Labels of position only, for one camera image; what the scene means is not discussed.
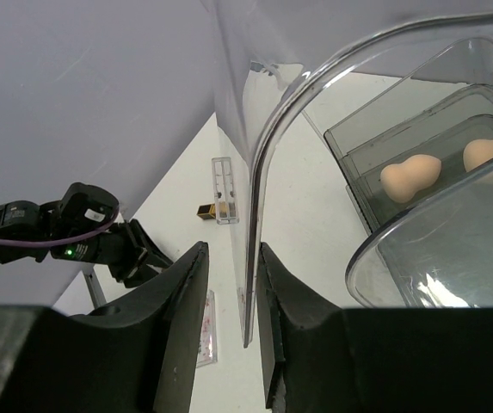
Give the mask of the beige makeup sponge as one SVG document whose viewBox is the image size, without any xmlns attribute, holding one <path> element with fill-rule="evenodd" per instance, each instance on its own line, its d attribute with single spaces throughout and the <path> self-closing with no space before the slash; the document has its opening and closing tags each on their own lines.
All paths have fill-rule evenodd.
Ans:
<svg viewBox="0 0 493 413">
<path fill-rule="evenodd" d="M 441 160 L 430 155 L 414 155 L 402 163 L 385 166 L 380 182 L 387 196 L 398 203 L 406 203 L 436 183 L 441 173 Z"/>
<path fill-rule="evenodd" d="M 493 159 L 493 139 L 475 139 L 464 149 L 465 171 L 470 172 Z"/>
</svg>

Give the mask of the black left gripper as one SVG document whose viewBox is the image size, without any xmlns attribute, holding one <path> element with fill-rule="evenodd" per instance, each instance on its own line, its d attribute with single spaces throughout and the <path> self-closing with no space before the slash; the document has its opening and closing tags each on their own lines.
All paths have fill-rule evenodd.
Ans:
<svg viewBox="0 0 493 413">
<path fill-rule="evenodd" d="M 147 266 L 160 273 L 173 261 L 136 219 L 120 222 L 119 215 L 112 194 L 81 182 L 72 183 L 61 200 L 40 206 L 47 239 L 72 240 L 51 247 L 53 258 L 106 265 L 116 281 L 138 287 L 147 282 Z"/>
</svg>

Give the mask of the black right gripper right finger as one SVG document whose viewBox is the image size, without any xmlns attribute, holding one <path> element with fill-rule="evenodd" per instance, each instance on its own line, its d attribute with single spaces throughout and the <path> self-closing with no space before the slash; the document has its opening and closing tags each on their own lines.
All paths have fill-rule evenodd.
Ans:
<svg viewBox="0 0 493 413">
<path fill-rule="evenodd" d="M 493 412 L 493 308 L 341 308 L 266 244 L 256 304 L 273 412 Z"/>
</svg>

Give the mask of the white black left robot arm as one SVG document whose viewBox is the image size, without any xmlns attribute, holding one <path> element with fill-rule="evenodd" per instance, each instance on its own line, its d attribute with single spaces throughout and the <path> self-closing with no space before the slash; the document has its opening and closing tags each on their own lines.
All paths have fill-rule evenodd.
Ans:
<svg viewBox="0 0 493 413">
<path fill-rule="evenodd" d="M 136 220 L 120 216 L 107 190 L 72 183 L 61 200 L 0 205 L 0 264 L 32 258 L 100 264 L 126 288 L 138 287 L 173 262 Z"/>
</svg>

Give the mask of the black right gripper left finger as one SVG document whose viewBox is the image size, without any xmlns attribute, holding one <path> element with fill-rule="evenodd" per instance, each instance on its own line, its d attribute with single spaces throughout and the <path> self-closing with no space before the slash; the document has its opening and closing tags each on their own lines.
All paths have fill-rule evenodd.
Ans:
<svg viewBox="0 0 493 413">
<path fill-rule="evenodd" d="M 0 305 L 0 412 L 186 412 L 209 273 L 198 242 L 87 315 Z"/>
</svg>

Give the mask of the clear acrylic makeup organizer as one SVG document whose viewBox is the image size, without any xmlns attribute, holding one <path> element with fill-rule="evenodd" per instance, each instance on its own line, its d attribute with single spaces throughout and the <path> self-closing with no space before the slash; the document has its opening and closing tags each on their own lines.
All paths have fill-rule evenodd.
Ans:
<svg viewBox="0 0 493 413">
<path fill-rule="evenodd" d="M 212 1 L 215 111 L 243 344 L 256 302 L 268 169 L 296 119 L 346 153 L 493 81 L 493 1 Z"/>
</svg>

